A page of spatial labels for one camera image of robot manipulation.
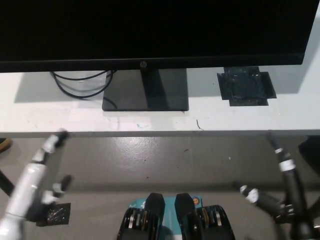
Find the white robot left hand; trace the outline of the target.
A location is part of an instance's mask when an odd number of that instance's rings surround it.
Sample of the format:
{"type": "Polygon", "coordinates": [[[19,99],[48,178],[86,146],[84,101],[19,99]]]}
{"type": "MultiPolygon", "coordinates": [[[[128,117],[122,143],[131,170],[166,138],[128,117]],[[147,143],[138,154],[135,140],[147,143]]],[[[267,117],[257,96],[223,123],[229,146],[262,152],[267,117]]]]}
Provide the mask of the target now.
{"type": "Polygon", "coordinates": [[[46,186],[46,180],[54,173],[50,163],[58,166],[58,155],[69,136],[64,129],[50,135],[25,165],[0,218],[2,240],[24,240],[27,222],[45,226],[50,211],[57,209],[57,202],[68,191],[73,176],[67,174],[59,181],[51,180],[49,186],[46,186]]]}

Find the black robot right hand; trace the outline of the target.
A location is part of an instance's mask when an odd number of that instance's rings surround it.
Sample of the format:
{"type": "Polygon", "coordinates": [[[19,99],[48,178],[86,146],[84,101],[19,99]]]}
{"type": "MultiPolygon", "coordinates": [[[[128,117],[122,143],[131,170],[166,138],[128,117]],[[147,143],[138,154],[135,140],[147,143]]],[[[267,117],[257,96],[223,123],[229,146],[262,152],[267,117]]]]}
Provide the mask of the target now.
{"type": "Polygon", "coordinates": [[[305,190],[295,160],[271,133],[266,135],[266,139],[278,159],[285,199],[281,201],[240,181],[234,181],[233,186],[248,202],[272,217],[276,224],[289,224],[292,240],[318,240],[320,229],[315,227],[315,217],[308,209],[305,190]]]}

